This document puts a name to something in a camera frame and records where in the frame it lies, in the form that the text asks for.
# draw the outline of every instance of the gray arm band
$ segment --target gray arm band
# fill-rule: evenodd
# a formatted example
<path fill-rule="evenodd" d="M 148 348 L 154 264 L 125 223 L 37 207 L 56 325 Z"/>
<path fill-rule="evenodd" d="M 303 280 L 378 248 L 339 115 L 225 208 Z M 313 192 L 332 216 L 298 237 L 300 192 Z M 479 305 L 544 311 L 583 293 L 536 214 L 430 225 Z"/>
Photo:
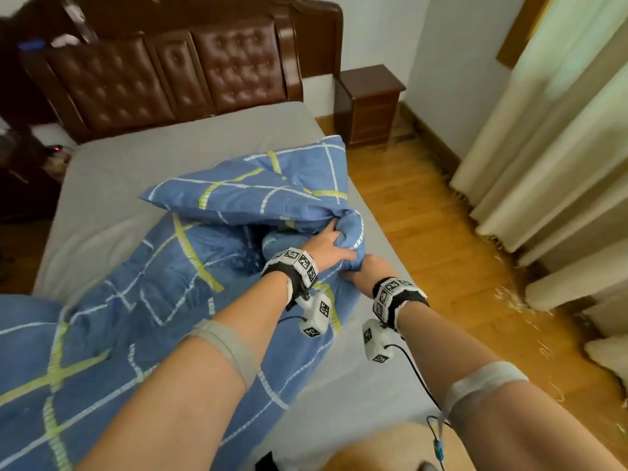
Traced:
<path fill-rule="evenodd" d="M 445 394 L 443 410 L 438 417 L 438 439 L 442 440 L 443 424 L 456 404 L 463 398 L 475 392 L 482 392 L 483 395 L 486 395 L 508 382 L 518 380 L 528 381 L 528 377 L 510 362 L 502 361 L 484 365 L 478 371 L 452 384 Z"/>
<path fill-rule="evenodd" d="M 246 389 L 251 388 L 260 367 L 235 330 L 215 320 L 203 319 L 193 327 L 189 335 L 205 339 L 220 350 L 240 374 Z"/>

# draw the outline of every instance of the hand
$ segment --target hand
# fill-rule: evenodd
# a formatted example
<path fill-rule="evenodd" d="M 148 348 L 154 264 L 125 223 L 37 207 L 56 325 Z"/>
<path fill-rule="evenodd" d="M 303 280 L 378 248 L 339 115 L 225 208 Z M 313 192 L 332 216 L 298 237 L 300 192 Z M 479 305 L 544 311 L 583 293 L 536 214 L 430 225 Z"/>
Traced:
<path fill-rule="evenodd" d="M 346 259 L 353 261 L 357 258 L 355 251 L 338 248 L 334 242 L 341 235 L 336 231 L 337 219 L 333 219 L 318 235 L 302 246 L 302 250 L 307 251 L 318 267 L 318 272 L 331 268 L 338 261 Z"/>
<path fill-rule="evenodd" d="M 385 277 L 399 277 L 397 271 L 384 258 L 367 254 L 357 272 L 344 271 L 340 276 L 353 283 L 366 297 L 373 299 L 373 287 Z"/>

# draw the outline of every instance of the tufted leather headboard panel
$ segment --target tufted leather headboard panel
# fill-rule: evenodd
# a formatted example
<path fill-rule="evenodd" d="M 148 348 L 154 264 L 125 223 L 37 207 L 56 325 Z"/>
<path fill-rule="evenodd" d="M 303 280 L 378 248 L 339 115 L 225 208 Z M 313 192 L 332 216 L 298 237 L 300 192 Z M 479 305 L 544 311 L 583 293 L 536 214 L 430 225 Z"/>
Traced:
<path fill-rule="evenodd" d="M 23 64 L 77 142 L 303 100 L 282 15 L 28 51 Z"/>

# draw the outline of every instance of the right arm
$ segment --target right arm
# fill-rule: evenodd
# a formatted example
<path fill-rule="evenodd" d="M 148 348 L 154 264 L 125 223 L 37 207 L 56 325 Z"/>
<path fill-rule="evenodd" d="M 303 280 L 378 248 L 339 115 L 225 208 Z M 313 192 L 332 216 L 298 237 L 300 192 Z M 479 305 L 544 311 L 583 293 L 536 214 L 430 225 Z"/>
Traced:
<path fill-rule="evenodd" d="M 383 258 L 367 255 L 362 269 L 345 277 L 372 298 L 375 284 L 389 276 L 399 275 Z M 423 303 L 406 303 L 397 325 L 441 406 L 453 383 L 500 360 Z M 482 470 L 626 471 L 578 420 L 530 382 L 510 382 L 483 396 L 456 432 Z"/>

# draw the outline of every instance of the headboard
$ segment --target headboard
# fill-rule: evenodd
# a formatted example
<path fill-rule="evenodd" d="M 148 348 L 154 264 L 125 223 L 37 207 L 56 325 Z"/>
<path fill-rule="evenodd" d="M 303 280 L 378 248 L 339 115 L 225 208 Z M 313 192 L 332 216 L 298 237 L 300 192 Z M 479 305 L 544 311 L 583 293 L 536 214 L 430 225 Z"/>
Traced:
<path fill-rule="evenodd" d="M 252 17 L 289 15 L 303 78 L 340 73 L 343 18 L 340 7 L 319 0 L 74 0 L 99 39 L 144 34 L 147 38 L 191 26 Z M 0 19 L 0 117 L 13 127 L 55 122 L 55 114 L 18 59 L 17 43 L 50 42 L 80 34 L 60 0 L 29 0 L 11 18 Z"/>
<path fill-rule="evenodd" d="M 27 51 L 22 59 L 77 142 L 303 100 L 287 14 Z"/>

